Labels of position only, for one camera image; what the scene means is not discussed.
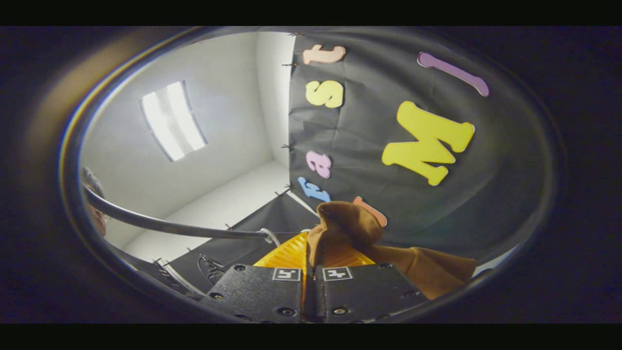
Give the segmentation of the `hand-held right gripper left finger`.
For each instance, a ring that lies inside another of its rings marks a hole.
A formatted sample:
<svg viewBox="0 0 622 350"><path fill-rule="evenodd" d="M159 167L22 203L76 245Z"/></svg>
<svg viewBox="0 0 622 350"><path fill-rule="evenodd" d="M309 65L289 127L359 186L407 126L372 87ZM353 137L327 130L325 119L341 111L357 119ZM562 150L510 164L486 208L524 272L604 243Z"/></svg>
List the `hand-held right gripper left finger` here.
<svg viewBox="0 0 622 350"><path fill-rule="evenodd" d="M300 323L307 246L307 233L301 232L255 264L235 264L201 304L249 322Z"/></svg>

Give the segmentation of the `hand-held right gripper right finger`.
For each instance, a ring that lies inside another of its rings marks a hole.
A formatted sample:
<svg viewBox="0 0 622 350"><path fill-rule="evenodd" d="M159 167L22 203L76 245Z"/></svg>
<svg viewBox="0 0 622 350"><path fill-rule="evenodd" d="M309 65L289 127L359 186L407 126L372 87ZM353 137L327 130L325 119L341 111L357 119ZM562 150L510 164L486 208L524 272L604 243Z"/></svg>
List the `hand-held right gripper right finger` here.
<svg viewBox="0 0 622 350"><path fill-rule="evenodd" d="M396 264L353 248L328 249L310 270L311 323L384 322L428 301Z"/></svg>

